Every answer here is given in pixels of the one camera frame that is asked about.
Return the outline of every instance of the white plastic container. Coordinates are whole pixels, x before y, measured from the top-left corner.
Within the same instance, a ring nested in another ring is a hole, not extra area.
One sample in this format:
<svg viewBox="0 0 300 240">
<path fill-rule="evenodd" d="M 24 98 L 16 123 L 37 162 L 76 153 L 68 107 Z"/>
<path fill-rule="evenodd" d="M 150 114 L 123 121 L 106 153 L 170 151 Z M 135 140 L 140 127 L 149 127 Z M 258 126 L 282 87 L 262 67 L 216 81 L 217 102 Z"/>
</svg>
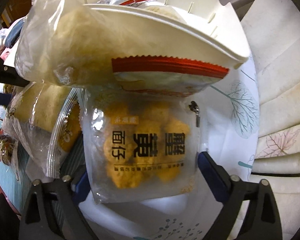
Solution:
<svg viewBox="0 0 300 240">
<path fill-rule="evenodd" d="M 82 3 L 95 3 L 99 0 L 78 0 Z M 94 5 L 94 9 L 103 11 L 113 19 L 124 18 L 125 22 L 139 21 L 140 25 L 150 25 L 149 31 L 165 33 L 171 30 L 171 43 L 182 39 L 183 43 L 191 51 L 188 58 L 202 60 L 218 64 L 223 67 L 238 68 L 247 61 L 250 49 L 239 19 L 230 3 L 223 6 L 219 0 L 157 0 L 157 4 L 170 5 L 185 19 L 187 25 L 170 18 L 159 16 L 152 12 L 124 6 Z M 171 27 L 154 24 L 150 19 L 158 23 L 165 23 Z M 188 35 L 181 35 L 183 30 Z"/>
</svg>

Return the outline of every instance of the leaf print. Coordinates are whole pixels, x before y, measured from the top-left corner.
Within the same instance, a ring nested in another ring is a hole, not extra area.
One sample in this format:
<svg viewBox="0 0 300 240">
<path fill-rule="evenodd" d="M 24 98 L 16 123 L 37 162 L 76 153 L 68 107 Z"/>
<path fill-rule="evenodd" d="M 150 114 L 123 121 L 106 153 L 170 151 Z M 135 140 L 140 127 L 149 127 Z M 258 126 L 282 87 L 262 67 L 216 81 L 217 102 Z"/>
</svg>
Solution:
<svg viewBox="0 0 300 240">
<path fill-rule="evenodd" d="M 252 78 L 252 77 L 250 77 L 247 73 L 245 73 L 243 70 L 240 70 L 243 74 L 245 74 L 248 78 L 250 78 L 252 81 L 254 81 L 255 82 L 255 80 Z"/>
<path fill-rule="evenodd" d="M 234 81 L 228 94 L 214 86 L 210 87 L 231 100 L 233 111 L 230 119 L 240 137 L 248 139 L 258 131 L 259 104 L 243 82 Z"/>
<path fill-rule="evenodd" d="M 277 132 L 266 137 L 267 147 L 257 154 L 256 158 L 269 158 L 288 155 L 289 150 L 296 142 L 300 129 L 293 132 L 293 128 Z"/>
</svg>

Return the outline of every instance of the white plastic basket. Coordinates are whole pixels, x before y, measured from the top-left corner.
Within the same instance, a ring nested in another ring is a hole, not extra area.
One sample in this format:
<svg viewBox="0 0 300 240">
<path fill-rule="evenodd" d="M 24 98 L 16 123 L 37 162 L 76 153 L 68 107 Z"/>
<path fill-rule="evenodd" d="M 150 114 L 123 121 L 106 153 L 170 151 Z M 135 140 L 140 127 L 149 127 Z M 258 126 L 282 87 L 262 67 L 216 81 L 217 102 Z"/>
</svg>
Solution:
<svg viewBox="0 0 300 240">
<path fill-rule="evenodd" d="M 78 1 L 82 3 L 95 3 L 99 0 Z M 173 6 L 186 19 L 188 25 L 137 8 L 123 6 L 121 6 L 122 8 L 118 8 L 118 6 L 110 5 L 94 7 L 102 11 L 111 11 L 112 17 L 118 20 L 122 17 L 122 13 L 124 13 L 124 18 L 127 21 L 129 21 L 129 17 L 131 17 L 130 21 L 135 21 L 136 18 L 141 17 L 140 24 L 149 24 L 148 21 L 151 19 L 157 22 L 164 22 L 169 26 L 186 32 L 188 35 L 183 36 L 182 39 L 183 43 L 188 47 L 187 51 L 189 55 L 191 55 L 191 57 L 187 57 L 189 59 L 202 60 L 230 68 L 237 68 L 247 61 L 250 55 L 249 45 L 239 19 L 230 3 L 223 6 L 219 0 L 158 0 L 158 2 Z M 114 16 L 114 12 L 121 14 L 121 16 Z M 156 29 L 155 31 L 163 33 L 162 29 Z M 170 36 L 167 38 L 173 42 L 181 38 L 181 36 Z M 200 42 L 194 41 L 194 38 L 205 42 L 206 46 L 201 46 L 202 50 L 196 48 Z M 211 46 L 216 50 L 213 54 L 209 55 L 211 50 L 208 49 L 208 52 L 205 49 Z M 184 53 L 173 56 L 183 57 L 182 55 Z"/>
</svg>

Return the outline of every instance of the black metal bracket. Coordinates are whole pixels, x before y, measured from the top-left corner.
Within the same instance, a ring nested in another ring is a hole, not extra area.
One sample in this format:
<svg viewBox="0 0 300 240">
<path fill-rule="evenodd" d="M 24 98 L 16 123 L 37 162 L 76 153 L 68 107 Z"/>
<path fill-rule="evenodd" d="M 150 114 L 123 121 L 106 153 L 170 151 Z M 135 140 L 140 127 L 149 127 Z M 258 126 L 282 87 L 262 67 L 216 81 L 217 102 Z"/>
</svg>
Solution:
<svg viewBox="0 0 300 240">
<path fill-rule="evenodd" d="M 224 205 L 203 240 L 226 240 L 245 200 L 250 200 L 250 204 L 237 240 L 282 239 L 278 208 L 267 180 L 251 183 L 237 175 L 229 176 L 207 152 L 198 155 L 198 168 L 215 199 Z M 72 181 L 70 178 L 67 175 L 46 184 L 39 180 L 33 182 L 20 223 L 19 240 L 64 239 L 51 201 L 59 201 L 75 239 L 98 240 L 77 206 L 90 191 L 85 166 L 77 169 Z"/>
<path fill-rule="evenodd" d="M 224 205 L 203 240 L 226 240 L 245 200 L 250 203 L 237 240 L 282 240 L 279 211 L 267 180 L 252 183 L 229 176 L 207 152 L 198 155 L 198 168 L 216 201 Z"/>
<path fill-rule="evenodd" d="M 5 66 L 0 58 L 0 83 L 25 87 L 29 81 L 21 78 L 14 67 Z"/>
<path fill-rule="evenodd" d="M 44 184 L 40 180 L 33 182 L 20 222 L 19 240 L 64 239 L 53 213 L 52 201 L 58 201 L 61 205 L 75 239 L 99 240 L 73 202 L 70 177 L 65 177 L 69 179 L 55 179 Z"/>
</svg>

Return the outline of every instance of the clear plastic bag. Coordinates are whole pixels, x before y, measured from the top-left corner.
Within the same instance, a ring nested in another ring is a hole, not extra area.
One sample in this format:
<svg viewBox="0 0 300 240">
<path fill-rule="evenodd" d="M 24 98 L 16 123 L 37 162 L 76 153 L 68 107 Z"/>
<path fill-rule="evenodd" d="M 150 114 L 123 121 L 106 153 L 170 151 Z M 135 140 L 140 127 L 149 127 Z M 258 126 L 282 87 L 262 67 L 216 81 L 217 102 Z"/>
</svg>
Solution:
<svg viewBox="0 0 300 240">
<path fill-rule="evenodd" d="M 59 177 L 60 166 L 81 131 L 75 97 L 76 89 L 33 82 L 9 106 L 9 126 L 48 177 Z"/>
<path fill-rule="evenodd" d="M 112 58 L 153 47 L 77 0 L 37 0 L 22 28 L 15 65 L 20 76 L 35 82 L 104 85 L 115 83 Z"/>
<path fill-rule="evenodd" d="M 13 168 L 19 180 L 18 140 L 0 128 L 0 162 Z"/>
<path fill-rule="evenodd" d="M 58 86 L 197 93 L 237 62 L 176 20 L 173 10 L 37 0 L 21 31 L 16 70 L 26 80 Z"/>
<path fill-rule="evenodd" d="M 192 190 L 199 128 L 187 99 L 102 88 L 82 97 L 85 159 L 96 201 Z"/>
</svg>

